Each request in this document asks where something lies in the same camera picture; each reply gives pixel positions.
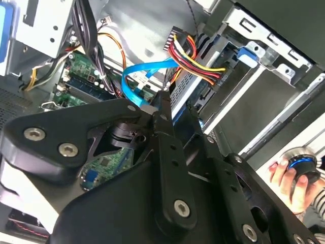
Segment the black knob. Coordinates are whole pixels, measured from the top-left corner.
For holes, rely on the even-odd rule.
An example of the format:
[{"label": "black knob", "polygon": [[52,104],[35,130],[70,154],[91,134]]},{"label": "black knob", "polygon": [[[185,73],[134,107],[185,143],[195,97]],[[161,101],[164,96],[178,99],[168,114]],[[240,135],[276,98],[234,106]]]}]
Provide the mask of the black knob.
[{"label": "black knob", "polygon": [[305,147],[290,149],[282,155],[282,158],[288,159],[288,169],[296,170],[295,180],[305,175],[310,184],[315,183],[320,178],[320,172],[316,169],[317,159],[314,153]]}]

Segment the silver screw head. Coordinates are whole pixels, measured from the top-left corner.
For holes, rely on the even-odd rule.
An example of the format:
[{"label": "silver screw head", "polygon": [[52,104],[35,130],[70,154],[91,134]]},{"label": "silver screw head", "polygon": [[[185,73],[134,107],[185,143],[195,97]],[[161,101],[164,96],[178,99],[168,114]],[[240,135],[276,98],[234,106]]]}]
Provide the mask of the silver screw head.
[{"label": "silver screw head", "polygon": [[235,160],[238,162],[238,163],[242,163],[242,159],[238,156],[234,156]]},{"label": "silver screw head", "polygon": [[160,117],[161,117],[162,119],[164,119],[164,120],[168,120],[167,117],[166,117],[166,115],[164,115],[164,114],[161,114]]},{"label": "silver screw head", "polygon": [[176,200],[174,202],[174,209],[183,218],[187,218],[190,214],[189,206],[183,200]]},{"label": "silver screw head", "polygon": [[133,106],[131,106],[131,105],[128,105],[128,107],[127,107],[129,110],[131,110],[131,111],[136,111],[136,108],[135,107],[133,107]]},{"label": "silver screw head", "polygon": [[78,39],[76,36],[70,36],[70,41],[71,42],[76,42]]},{"label": "silver screw head", "polygon": [[78,154],[78,148],[71,143],[63,143],[59,146],[59,153],[64,157],[72,158]]},{"label": "silver screw head", "polygon": [[243,225],[243,231],[248,239],[250,239],[252,242],[257,242],[257,234],[250,225]]},{"label": "silver screw head", "polygon": [[214,143],[214,140],[213,140],[213,138],[212,138],[211,136],[207,136],[207,139],[208,139],[208,141],[209,141],[210,143]]},{"label": "silver screw head", "polygon": [[312,239],[307,239],[309,244],[315,244]]},{"label": "silver screw head", "polygon": [[24,131],[26,139],[31,141],[41,141],[45,138],[45,132],[40,128],[28,128]]},{"label": "silver screw head", "polygon": [[301,237],[298,236],[297,234],[294,234],[294,239],[297,244],[305,244],[304,240],[302,240]]}]

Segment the hand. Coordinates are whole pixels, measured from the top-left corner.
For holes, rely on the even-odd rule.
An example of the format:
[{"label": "hand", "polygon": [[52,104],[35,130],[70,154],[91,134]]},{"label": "hand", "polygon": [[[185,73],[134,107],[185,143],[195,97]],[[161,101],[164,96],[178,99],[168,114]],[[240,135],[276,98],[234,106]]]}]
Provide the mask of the hand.
[{"label": "hand", "polygon": [[299,177],[292,197],[290,197],[291,186],[296,175],[296,170],[288,167],[288,160],[281,160],[280,164],[274,163],[269,168],[268,184],[285,205],[294,213],[304,212],[311,204],[320,190],[325,187],[325,182],[320,179],[312,185],[308,185],[305,175]]}]

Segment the blue drive latch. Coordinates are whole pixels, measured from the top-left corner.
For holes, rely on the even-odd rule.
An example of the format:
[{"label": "blue drive latch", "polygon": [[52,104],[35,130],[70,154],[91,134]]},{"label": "blue drive latch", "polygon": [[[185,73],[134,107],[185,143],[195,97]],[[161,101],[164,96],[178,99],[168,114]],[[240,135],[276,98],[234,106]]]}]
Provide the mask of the blue drive latch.
[{"label": "blue drive latch", "polygon": [[247,64],[251,68],[255,68],[258,65],[258,57],[255,53],[252,53],[245,47],[239,49],[237,59]]},{"label": "blue drive latch", "polygon": [[9,3],[0,3],[0,63],[5,61],[14,8]]}]

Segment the finger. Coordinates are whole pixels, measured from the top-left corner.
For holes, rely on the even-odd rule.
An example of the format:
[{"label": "finger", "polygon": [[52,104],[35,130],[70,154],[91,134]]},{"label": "finger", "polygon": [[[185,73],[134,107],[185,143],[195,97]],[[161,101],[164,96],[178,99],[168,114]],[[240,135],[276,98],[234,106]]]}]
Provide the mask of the finger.
[{"label": "finger", "polygon": [[308,178],[305,175],[299,177],[294,194],[292,195],[292,206],[294,209],[299,209],[299,212],[305,211],[305,196],[308,186]]},{"label": "finger", "polygon": [[277,167],[278,167],[278,164],[277,164],[277,163],[274,163],[274,164],[272,164],[272,165],[268,168],[268,170],[267,170],[267,175],[266,175],[266,177],[265,177],[265,179],[267,179],[268,182],[271,182],[271,180],[272,180],[272,178],[273,178],[273,176],[274,176],[274,173],[275,173],[275,170],[276,170]]},{"label": "finger", "polygon": [[294,168],[289,169],[283,176],[280,184],[280,192],[290,198],[291,186],[296,175]]},{"label": "finger", "polygon": [[276,168],[276,171],[272,177],[271,183],[275,186],[280,186],[285,170],[288,166],[288,160],[281,160],[280,164]]},{"label": "finger", "polygon": [[314,184],[310,185],[306,193],[305,206],[309,206],[324,187],[325,182],[322,179],[319,179]]}]

